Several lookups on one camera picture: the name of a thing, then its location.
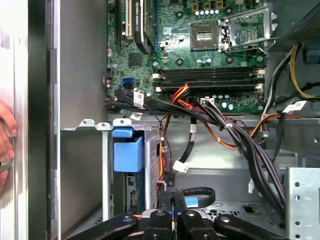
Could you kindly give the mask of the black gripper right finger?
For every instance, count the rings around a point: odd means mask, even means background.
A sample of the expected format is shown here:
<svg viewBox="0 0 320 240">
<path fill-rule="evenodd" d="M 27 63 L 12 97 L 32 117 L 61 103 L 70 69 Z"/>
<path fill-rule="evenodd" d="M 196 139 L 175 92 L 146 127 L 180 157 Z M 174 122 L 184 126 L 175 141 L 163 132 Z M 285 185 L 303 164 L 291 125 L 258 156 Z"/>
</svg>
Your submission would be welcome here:
<svg viewBox="0 0 320 240">
<path fill-rule="evenodd" d="M 196 210 L 187 207 L 181 189 L 173 192 L 178 240 L 283 240 L 285 237 L 230 214 L 222 214 L 208 226 Z"/>
</svg>

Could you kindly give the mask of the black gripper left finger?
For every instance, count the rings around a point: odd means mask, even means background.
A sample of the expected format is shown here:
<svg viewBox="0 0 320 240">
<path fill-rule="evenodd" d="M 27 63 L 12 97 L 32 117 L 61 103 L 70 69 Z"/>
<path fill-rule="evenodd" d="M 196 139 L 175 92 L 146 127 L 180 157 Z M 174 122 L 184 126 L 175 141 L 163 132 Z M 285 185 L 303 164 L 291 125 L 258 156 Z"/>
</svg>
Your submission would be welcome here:
<svg viewBox="0 0 320 240">
<path fill-rule="evenodd" d="M 140 217 L 131 213 L 117 215 L 70 240 L 170 240 L 172 235 L 173 193 L 161 191 L 156 209 L 145 210 Z"/>
</svg>

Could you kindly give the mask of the person's hand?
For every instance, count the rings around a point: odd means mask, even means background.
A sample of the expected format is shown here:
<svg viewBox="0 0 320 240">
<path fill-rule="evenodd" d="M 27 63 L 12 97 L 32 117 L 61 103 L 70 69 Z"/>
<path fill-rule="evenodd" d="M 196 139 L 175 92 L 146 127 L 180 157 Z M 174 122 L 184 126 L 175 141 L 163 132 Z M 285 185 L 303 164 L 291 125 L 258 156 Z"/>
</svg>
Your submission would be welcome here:
<svg viewBox="0 0 320 240">
<path fill-rule="evenodd" d="M 6 129 L 12 137 L 17 136 L 18 125 L 12 110 L 5 104 L 0 103 L 0 119 L 6 124 Z M 11 143 L 7 131 L 0 125 L 0 159 L 3 159 L 5 162 L 13 159 L 15 156 L 14 147 Z M 3 191 L 5 184 L 7 182 L 9 171 L 5 170 L 0 173 L 0 191 Z"/>
</svg>

